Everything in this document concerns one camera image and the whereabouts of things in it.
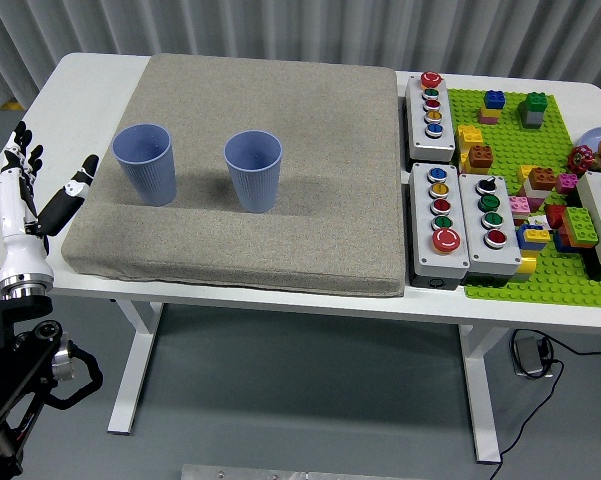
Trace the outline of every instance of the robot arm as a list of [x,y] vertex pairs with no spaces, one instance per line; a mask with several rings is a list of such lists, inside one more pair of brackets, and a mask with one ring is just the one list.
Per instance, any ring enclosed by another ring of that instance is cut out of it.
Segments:
[[[82,168],[37,214],[34,184],[42,168],[43,149],[34,148],[27,159],[32,134],[20,122],[2,154],[0,220],[7,256],[0,267],[0,479],[22,473],[24,444],[44,405],[67,409],[102,385],[96,359],[80,350],[62,326],[44,320],[31,332],[14,335],[14,324],[40,318],[53,310],[46,296],[53,287],[53,270],[46,258],[47,235],[54,236],[84,202],[96,172],[98,157],[89,156]],[[73,378],[72,359],[87,365],[90,383],[68,399],[51,394],[59,381]],[[7,417],[25,395],[33,398],[20,425],[11,428]]]
[[5,298],[44,295],[51,290],[53,270],[46,262],[46,236],[57,235],[78,211],[98,166],[96,155],[87,157],[73,179],[38,215],[33,187],[42,168],[43,149],[34,148],[27,160],[31,138],[31,131],[20,122],[2,154],[0,220],[7,258],[0,268],[0,291]]

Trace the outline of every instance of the white table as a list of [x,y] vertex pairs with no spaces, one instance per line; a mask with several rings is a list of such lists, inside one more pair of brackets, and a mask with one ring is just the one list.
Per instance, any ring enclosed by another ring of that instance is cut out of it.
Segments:
[[[76,53],[65,57],[24,120],[34,144],[44,146],[44,167],[35,185],[42,208],[89,154],[103,156],[149,57]],[[398,72],[403,96],[408,72]],[[542,80],[445,75],[449,88],[543,91],[555,96],[572,140],[601,126],[601,90],[593,85]],[[403,171],[402,183],[408,182]],[[50,239],[48,262],[56,294],[112,298],[136,329],[109,431],[129,433],[164,303],[275,310],[459,325],[467,389],[480,462],[498,462],[484,354],[511,327],[596,330],[601,309],[469,299],[456,291],[414,289],[399,298],[351,298],[165,282],[124,282],[74,272],[62,258],[65,228]],[[0,234],[0,264],[5,251]]]

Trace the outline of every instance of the bowl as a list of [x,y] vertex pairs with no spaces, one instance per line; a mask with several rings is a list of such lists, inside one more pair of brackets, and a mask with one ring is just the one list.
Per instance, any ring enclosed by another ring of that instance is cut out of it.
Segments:
[[586,145],[591,150],[593,150],[593,153],[596,153],[598,151],[598,145],[600,145],[600,141],[601,141],[601,127],[598,127],[598,128],[589,130],[587,133],[582,135],[582,137],[580,137],[580,140],[578,140],[577,146]]

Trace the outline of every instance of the power adapter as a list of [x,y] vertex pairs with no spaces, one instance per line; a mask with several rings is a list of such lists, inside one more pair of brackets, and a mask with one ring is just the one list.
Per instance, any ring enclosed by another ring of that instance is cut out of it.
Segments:
[[[514,354],[518,362],[514,360],[513,368],[516,375],[527,377],[540,375],[549,361],[550,351],[546,339],[538,340],[535,337],[524,337],[514,342]],[[545,377],[552,377],[549,370]]]

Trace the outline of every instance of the lego baseplate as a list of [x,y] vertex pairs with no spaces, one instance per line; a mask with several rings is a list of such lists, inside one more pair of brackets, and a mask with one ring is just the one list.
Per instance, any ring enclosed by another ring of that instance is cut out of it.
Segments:
[[[526,93],[506,93],[507,103],[496,125],[478,122],[482,90],[449,90],[454,131],[458,125],[475,125],[482,131],[484,143],[491,146],[495,161],[489,173],[503,176],[509,195],[519,188],[516,171],[520,165],[551,167],[557,173],[566,171],[567,156],[573,145],[562,121],[555,98],[548,95],[549,105],[538,130],[523,129],[517,107]],[[547,204],[565,203],[555,191]],[[553,243],[538,258],[535,273],[524,283],[508,283],[504,287],[465,286],[469,298],[506,300],[558,305],[601,307],[601,281],[589,280],[579,254],[562,254]]]

